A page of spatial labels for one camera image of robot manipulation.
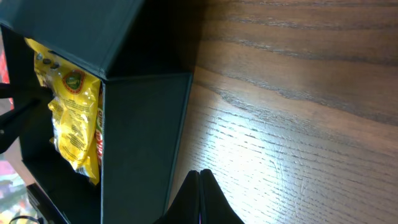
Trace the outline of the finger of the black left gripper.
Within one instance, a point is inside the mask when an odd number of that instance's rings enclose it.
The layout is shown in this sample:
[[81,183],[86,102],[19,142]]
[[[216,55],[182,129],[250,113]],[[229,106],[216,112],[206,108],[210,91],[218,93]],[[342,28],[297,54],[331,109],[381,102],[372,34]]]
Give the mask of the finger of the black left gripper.
[[43,115],[42,110],[53,99],[51,89],[46,87],[32,88],[7,83],[1,84],[2,99],[20,96],[27,96],[27,103],[1,115],[1,154],[6,152],[40,115]]

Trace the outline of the yellow snack packet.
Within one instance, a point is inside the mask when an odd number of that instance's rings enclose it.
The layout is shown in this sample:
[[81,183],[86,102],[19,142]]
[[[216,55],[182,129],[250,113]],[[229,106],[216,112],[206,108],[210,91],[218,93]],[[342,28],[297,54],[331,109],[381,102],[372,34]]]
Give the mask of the yellow snack packet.
[[39,83],[54,95],[48,108],[52,112],[55,149],[76,173],[98,184],[94,135],[101,81],[35,40],[26,38],[25,42],[34,51]]

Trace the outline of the red KitKat bar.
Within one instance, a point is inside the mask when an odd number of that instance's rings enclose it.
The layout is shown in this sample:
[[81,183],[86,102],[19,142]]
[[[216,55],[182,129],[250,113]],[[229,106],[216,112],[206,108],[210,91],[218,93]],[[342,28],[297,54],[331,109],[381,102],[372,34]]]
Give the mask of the red KitKat bar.
[[97,115],[96,115],[96,130],[95,130],[96,153],[97,153],[99,166],[102,165],[102,159],[103,159],[103,126],[104,126],[103,123],[104,123],[103,85],[100,84]]

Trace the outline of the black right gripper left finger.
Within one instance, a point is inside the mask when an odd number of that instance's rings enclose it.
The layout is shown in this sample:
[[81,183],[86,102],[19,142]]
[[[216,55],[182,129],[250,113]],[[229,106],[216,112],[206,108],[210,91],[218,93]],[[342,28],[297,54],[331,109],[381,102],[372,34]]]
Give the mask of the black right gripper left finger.
[[200,223],[200,174],[188,172],[167,212],[154,224],[199,224]]

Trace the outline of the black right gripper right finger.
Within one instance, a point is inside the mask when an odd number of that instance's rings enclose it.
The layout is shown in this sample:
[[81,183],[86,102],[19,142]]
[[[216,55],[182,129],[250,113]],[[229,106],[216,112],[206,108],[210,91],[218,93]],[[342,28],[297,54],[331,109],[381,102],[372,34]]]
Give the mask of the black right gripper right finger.
[[244,224],[209,169],[200,172],[200,221],[201,224]]

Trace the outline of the red snack packet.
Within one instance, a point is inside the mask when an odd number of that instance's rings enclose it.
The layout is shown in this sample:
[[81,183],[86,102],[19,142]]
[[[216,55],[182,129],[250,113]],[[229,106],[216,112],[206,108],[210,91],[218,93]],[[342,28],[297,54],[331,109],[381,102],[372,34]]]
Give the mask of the red snack packet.
[[2,51],[2,52],[1,52],[1,58],[0,58],[0,76],[1,76],[1,83],[10,84],[9,73],[8,73],[8,69],[7,69],[6,56],[5,56],[5,51]]

